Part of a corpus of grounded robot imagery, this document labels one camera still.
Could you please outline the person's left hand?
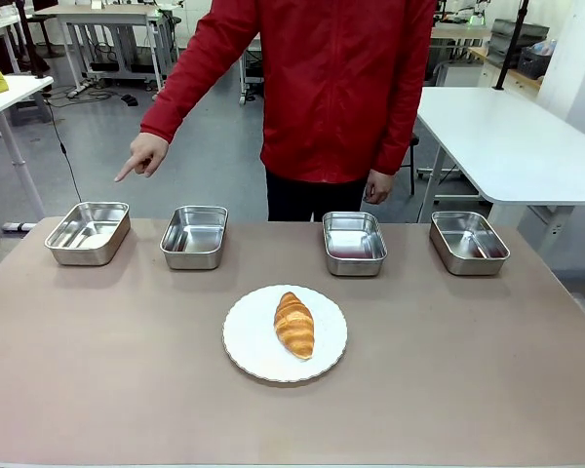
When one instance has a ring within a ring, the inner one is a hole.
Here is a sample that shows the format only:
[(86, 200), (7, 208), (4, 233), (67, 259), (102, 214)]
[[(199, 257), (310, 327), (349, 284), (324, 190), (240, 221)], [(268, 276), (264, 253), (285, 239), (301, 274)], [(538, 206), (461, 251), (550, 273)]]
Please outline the person's left hand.
[(375, 170), (369, 172), (365, 189), (365, 202), (380, 205), (390, 195), (394, 185), (394, 177)]

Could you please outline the person's right hand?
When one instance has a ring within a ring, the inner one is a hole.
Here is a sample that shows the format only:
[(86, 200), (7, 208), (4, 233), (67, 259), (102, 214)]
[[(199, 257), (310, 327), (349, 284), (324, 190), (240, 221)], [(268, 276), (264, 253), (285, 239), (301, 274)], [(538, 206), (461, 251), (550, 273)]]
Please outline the person's right hand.
[(139, 133), (130, 146), (130, 157), (114, 178), (120, 182), (130, 173), (151, 177), (165, 160), (169, 143), (150, 133)]

